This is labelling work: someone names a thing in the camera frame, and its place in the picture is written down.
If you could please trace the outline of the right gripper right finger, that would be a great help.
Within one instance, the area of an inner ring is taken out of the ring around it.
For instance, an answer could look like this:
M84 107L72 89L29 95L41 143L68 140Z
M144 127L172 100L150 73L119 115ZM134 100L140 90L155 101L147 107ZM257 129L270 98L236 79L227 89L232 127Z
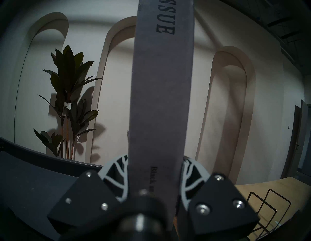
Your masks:
M180 241L240 240L259 220L224 174L209 174L199 162L183 158L178 200Z

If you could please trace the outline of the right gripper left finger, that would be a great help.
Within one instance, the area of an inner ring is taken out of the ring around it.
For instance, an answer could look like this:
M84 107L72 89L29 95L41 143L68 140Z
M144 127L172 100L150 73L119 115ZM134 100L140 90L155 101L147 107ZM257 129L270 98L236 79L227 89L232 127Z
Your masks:
M58 234L95 219L128 197L128 155L106 163L98 172L87 170L47 215Z

